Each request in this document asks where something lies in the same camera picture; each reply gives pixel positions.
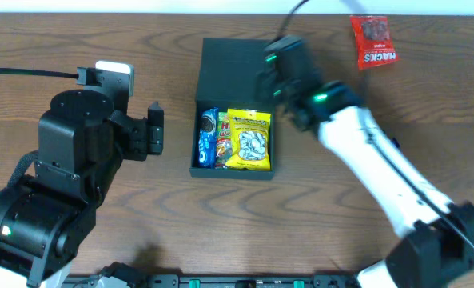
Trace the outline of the blue Oreo cookie pack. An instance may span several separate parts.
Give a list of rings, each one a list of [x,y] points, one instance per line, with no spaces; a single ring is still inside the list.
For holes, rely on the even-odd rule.
[[[198,139],[198,163],[201,168],[214,168],[216,163],[218,108],[201,114]]]

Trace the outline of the black gift box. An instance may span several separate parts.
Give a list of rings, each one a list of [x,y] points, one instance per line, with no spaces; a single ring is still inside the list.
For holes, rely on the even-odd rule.
[[[201,66],[195,96],[192,153],[189,172],[193,178],[271,180],[275,175],[275,108],[265,100],[268,84],[262,73],[266,68],[266,40],[204,38]],[[201,115],[218,108],[257,110],[271,114],[269,135],[270,170],[232,170],[202,168],[198,164],[198,139]]]

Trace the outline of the yellow seeds snack bag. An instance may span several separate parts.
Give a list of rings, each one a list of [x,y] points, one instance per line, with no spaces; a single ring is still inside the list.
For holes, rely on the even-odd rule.
[[[232,154],[226,166],[238,170],[270,170],[270,113],[228,109]]]

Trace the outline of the green Haribo gummy bag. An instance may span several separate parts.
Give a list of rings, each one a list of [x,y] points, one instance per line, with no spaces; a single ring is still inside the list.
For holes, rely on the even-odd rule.
[[[226,112],[218,113],[217,120],[217,146],[216,164],[217,169],[226,168],[226,162],[232,156],[232,142],[229,118]]]

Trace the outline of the red Hacks candy bag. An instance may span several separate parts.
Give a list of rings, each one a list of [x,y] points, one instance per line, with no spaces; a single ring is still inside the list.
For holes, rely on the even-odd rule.
[[[350,16],[356,39],[357,66],[367,70],[399,60],[386,16]]]

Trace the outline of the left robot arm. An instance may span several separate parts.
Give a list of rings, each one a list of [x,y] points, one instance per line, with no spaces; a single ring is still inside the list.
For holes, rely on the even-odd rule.
[[[72,79],[77,88],[54,96],[39,120],[38,149],[0,191],[0,285],[59,287],[121,164],[163,151],[163,109],[127,113],[130,64],[99,61]]]

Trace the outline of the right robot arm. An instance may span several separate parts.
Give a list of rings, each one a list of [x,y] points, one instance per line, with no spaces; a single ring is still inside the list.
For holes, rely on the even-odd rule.
[[[264,48],[269,99],[311,131],[375,198],[400,239],[356,274],[359,287],[446,287],[474,269],[474,205],[457,205],[401,153],[363,99],[323,82],[304,39],[276,36]]]

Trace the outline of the blue Dairy Milk chocolate bar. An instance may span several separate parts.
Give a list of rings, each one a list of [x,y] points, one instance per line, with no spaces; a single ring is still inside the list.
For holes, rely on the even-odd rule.
[[[396,140],[396,138],[391,138],[391,142],[397,149],[400,149],[400,143]]]

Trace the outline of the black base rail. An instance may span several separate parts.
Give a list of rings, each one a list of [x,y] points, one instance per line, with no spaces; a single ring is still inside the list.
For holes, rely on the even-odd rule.
[[[360,288],[350,273],[314,275],[146,274],[114,262],[88,276],[68,276],[63,288]]]

